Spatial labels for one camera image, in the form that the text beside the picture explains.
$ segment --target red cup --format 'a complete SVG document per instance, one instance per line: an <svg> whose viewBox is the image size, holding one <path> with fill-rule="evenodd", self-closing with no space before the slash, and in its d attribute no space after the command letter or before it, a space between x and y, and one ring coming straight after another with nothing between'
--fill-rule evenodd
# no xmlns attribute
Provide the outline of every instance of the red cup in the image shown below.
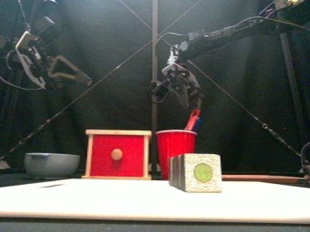
<svg viewBox="0 0 310 232"><path fill-rule="evenodd" d="M192 130L162 130L157 132L162 179L170 178L170 159L174 156L196 153L198 133Z"/></svg>

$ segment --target table surface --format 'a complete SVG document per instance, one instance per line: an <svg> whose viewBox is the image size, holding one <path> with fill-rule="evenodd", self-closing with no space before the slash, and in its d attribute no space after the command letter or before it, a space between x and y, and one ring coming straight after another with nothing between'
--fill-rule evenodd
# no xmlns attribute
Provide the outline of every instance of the table surface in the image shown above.
<svg viewBox="0 0 310 232"><path fill-rule="evenodd" d="M188 193L164 180L65 179L0 188L0 218L310 224L309 194L254 181Z"/></svg>

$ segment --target green circle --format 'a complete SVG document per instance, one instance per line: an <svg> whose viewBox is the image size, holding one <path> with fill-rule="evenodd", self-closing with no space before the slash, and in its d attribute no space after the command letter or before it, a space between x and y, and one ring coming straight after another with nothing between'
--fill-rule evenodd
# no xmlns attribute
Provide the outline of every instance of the green circle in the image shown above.
<svg viewBox="0 0 310 232"><path fill-rule="evenodd" d="M198 182L202 182L202 183L209 182L213 178L213 175L214 175L214 171L208 164L201 163L196 167L194 176L196 176L196 179L198 180Z"/></svg>

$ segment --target metal pole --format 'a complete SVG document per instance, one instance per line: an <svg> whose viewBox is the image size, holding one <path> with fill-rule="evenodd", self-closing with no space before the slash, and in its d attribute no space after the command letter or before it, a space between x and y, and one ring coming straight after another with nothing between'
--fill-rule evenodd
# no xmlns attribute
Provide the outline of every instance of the metal pole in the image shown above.
<svg viewBox="0 0 310 232"><path fill-rule="evenodd" d="M154 82L158 81L158 58L157 58L157 51L156 46L158 42L160 32L158 32L158 25L160 25L160 18L158 18L158 0L153 0L153 78ZM158 142L157 142L157 133L158 131L158 104L152 104L152 172L158 171Z"/></svg>

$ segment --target block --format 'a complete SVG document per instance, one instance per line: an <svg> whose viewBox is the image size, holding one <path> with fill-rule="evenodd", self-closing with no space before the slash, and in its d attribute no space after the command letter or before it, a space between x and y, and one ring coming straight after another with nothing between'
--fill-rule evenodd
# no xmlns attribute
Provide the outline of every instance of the block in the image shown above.
<svg viewBox="0 0 310 232"><path fill-rule="evenodd" d="M85 179L150 179L149 130L87 130Z"/></svg>
<svg viewBox="0 0 310 232"><path fill-rule="evenodd" d="M188 153L170 161L172 186L186 192L222 192L220 155Z"/></svg>

